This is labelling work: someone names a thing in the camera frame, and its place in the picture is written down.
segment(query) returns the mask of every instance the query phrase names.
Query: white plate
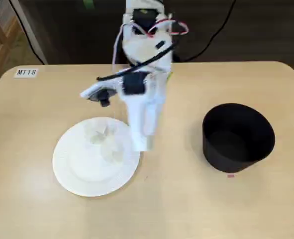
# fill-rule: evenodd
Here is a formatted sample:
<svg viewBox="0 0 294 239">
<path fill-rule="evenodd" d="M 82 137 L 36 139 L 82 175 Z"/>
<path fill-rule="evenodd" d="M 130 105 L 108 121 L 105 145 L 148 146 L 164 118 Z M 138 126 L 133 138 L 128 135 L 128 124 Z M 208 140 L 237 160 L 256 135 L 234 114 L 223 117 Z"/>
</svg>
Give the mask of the white plate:
<svg viewBox="0 0 294 239">
<path fill-rule="evenodd" d="M 139 158 L 128 125 L 112 118 L 92 118 L 74 125 L 60 138 L 53 153 L 53 170 L 68 191 L 96 197 L 126 184 Z"/>
</svg>

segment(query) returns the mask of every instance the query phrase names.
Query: label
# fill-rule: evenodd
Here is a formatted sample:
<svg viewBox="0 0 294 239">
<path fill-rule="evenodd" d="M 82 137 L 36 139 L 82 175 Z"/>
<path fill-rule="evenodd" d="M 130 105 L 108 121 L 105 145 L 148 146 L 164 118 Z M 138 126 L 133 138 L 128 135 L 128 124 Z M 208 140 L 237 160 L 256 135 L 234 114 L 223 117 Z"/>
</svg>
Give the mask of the label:
<svg viewBox="0 0 294 239">
<path fill-rule="evenodd" d="M 37 76 L 37 68 L 18 68 L 14 78 L 35 78 Z"/>
</svg>

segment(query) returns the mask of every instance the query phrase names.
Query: black bowl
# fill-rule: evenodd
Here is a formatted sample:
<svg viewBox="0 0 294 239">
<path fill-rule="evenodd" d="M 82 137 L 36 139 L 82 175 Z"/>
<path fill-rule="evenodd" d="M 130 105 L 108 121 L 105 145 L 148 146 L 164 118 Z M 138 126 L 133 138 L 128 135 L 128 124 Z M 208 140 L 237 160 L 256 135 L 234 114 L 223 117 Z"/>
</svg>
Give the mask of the black bowl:
<svg viewBox="0 0 294 239">
<path fill-rule="evenodd" d="M 203 120 L 203 153 L 216 169 L 239 172 L 266 158 L 275 145 L 271 124 L 255 109 L 222 104 Z"/>
</svg>

